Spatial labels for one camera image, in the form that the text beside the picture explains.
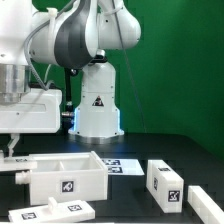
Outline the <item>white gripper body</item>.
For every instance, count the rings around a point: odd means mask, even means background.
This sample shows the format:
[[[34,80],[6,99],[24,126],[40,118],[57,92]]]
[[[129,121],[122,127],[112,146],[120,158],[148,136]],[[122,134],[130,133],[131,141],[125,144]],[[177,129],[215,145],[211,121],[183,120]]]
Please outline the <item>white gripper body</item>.
[[[55,133],[60,128],[62,92],[33,88],[21,101],[0,104],[0,133]]]

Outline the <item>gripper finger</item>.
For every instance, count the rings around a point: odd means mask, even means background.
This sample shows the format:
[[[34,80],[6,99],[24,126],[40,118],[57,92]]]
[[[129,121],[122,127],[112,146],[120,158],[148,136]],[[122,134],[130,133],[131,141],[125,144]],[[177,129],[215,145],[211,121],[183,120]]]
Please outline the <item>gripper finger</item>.
[[[14,148],[15,148],[16,144],[19,142],[19,140],[20,140],[20,135],[18,133],[13,133],[10,135],[10,141],[7,145],[10,157],[13,156]]]

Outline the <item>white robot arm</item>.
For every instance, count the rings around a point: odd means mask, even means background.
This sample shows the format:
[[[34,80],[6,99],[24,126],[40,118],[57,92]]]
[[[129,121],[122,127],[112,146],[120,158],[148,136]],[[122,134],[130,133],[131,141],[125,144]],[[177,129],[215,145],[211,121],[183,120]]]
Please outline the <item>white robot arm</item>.
[[[8,148],[22,133],[60,128],[62,92],[39,76],[35,62],[60,66],[67,75],[83,72],[70,135],[98,144],[122,138],[116,72],[105,51],[132,48],[140,36],[124,0],[70,0],[45,12],[32,0],[0,0],[0,134],[11,136]]]

